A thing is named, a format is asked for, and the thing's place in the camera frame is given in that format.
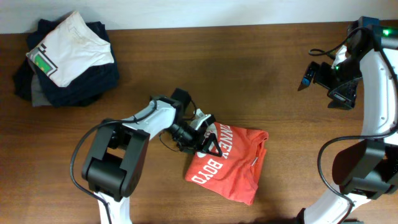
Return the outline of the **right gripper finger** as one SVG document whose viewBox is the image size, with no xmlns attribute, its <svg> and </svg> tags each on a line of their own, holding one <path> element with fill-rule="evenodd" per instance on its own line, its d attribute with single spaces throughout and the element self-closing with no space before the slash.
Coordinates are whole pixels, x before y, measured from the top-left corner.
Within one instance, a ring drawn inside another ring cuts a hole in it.
<svg viewBox="0 0 398 224">
<path fill-rule="evenodd" d="M 328 108 L 352 110 L 356 105 L 357 87 L 357 81 L 349 81 L 329 90 L 327 96 L 331 101 L 328 104 Z"/>
<path fill-rule="evenodd" d="M 320 65 L 316 62 L 311 62 L 305 73 L 304 76 L 300 82 L 300 85 L 298 87 L 298 91 L 304 90 L 306 88 L 308 88 L 313 80 L 313 78 L 315 77 L 316 73 L 318 72 L 320 68 Z"/>
</svg>

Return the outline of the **red orange t-shirt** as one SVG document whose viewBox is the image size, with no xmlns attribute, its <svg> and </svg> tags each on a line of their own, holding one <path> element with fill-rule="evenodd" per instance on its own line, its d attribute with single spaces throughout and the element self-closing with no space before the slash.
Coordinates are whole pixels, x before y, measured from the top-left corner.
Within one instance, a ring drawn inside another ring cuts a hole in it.
<svg viewBox="0 0 398 224">
<path fill-rule="evenodd" d="M 213 123 L 206 135 L 214 134 L 222 150 L 221 157 L 197 152 L 185 174 L 185 180 L 221 196 L 252 205 L 259 187 L 267 131 Z"/>
</svg>

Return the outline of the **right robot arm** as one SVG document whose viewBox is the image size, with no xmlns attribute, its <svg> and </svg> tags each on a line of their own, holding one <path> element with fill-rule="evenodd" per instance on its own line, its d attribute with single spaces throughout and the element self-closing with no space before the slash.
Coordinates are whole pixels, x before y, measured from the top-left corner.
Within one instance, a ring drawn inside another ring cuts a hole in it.
<svg viewBox="0 0 398 224">
<path fill-rule="evenodd" d="M 333 63 L 310 63 L 300 89 L 319 84 L 330 108 L 351 110 L 362 85 L 363 127 L 336 155 L 326 192 L 300 211 L 296 223 L 347 223 L 359 206 L 397 191 L 397 29 L 360 17 L 325 54 Z"/>
</svg>

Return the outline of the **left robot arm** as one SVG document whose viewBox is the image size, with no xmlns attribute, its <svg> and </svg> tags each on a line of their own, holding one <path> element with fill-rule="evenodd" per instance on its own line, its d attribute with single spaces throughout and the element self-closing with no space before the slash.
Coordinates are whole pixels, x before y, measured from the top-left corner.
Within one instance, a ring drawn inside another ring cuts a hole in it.
<svg viewBox="0 0 398 224">
<path fill-rule="evenodd" d="M 184 114 L 192 97 L 175 89 L 170 97 L 151 98 L 149 105 L 126 119 L 105 119 L 88 131 L 95 137 L 81 170 L 88 183 L 83 191 L 97 199 L 102 223 L 130 223 L 129 198 L 141 178 L 150 140 L 163 131 L 178 151 L 221 157 L 215 134 L 206 130 L 215 122 L 212 114 L 195 108 L 192 118 Z"/>
</svg>

